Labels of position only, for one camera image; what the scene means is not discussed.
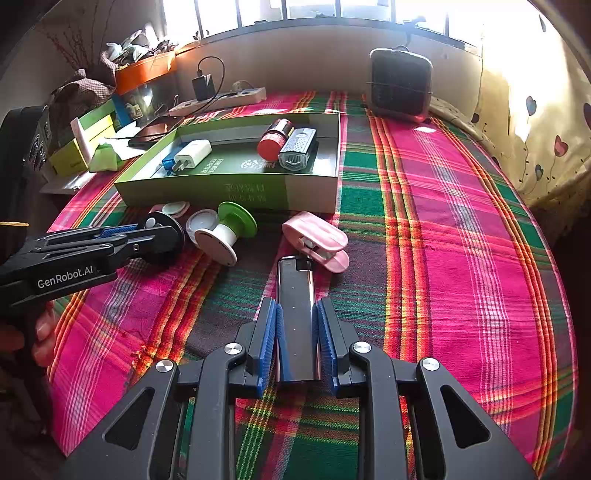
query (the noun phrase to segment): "red jar lid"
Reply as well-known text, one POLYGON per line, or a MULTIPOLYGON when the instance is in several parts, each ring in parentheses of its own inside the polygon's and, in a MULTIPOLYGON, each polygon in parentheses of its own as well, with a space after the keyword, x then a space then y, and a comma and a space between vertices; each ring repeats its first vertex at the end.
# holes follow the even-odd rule
POLYGON ((264 135, 256 146, 258 154, 267 161, 277 161, 279 152, 285 145, 285 138, 273 132, 264 135))

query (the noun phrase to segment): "tablecloth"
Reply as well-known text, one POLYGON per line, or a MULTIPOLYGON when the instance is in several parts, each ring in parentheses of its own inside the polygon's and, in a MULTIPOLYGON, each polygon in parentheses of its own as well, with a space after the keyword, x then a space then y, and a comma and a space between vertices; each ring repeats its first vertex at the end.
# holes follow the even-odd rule
MULTIPOLYGON (((391 357, 437 358, 536 473, 551 472, 574 416, 573 330, 552 254, 513 187, 456 127, 380 118, 345 93, 272 95, 190 121, 281 112, 342 114, 336 213, 324 217, 348 235, 351 261, 340 275, 316 268, 316 296, 391 357)), ((52 231, 145 213, 121 200, 120 174, 96 175, 52 231)), ((232 268, 188 242, 165 271, 133 260, 116 281, 56 302, 48 376, 65 453, 155 359, 204 357, 274 296, 277 259, 293 252, 281 236, 290 212, 253 214, 259 233, 237 242, 232 268)), ((283 393, 271 382, 262 399, 237 401, 237 477, 355 478, 357 413, 323 387, 283 393)), ((405 441, 412 459, 408 429, 405 441)))

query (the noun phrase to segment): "white phone charger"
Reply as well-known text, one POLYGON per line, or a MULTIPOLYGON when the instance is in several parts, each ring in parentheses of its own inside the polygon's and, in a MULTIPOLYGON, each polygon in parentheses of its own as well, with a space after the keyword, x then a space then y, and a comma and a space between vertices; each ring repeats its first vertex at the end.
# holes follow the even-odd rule
POLYGON ((195 168, 211 152, 209 140, 193 140, 174 156, 173 171, 195 168))

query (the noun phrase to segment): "yellow box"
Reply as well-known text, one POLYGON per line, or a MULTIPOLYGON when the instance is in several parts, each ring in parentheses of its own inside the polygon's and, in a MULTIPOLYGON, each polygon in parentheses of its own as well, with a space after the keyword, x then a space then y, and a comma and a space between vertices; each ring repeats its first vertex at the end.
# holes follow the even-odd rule
MULTIPOLYGON (((115 135, 111 115, 104 116, 97 123, 85 129, 84 132, 86 138, 91 139, 89 140, 89 144, 91 151, 94 152, 101 139, 115 135)), ((56 173, 62 177, 88 170, 88 165, 86 165, 86 162, 82 158, 82 153, 80 152, 76 139, 68 142, 64 147, 56 151, 49 157, 49 162, 56 173)))

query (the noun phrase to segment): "human hand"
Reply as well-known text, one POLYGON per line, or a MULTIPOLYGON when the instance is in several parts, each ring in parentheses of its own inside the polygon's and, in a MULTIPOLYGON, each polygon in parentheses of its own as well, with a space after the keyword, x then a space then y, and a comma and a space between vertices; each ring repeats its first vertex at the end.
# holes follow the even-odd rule
MULTIPOLYGON (((35 362, 40 367, 49 367, 54 359, 56 347, 56 318, 53 313, 53 305, 47 304, 47 309, 37 319, 35 332, 37 334, 35 345, 31 351, 35 362)), ((15 352, 25 345, 25 339, 12 325, 0 323, 0 352, 15 352)))

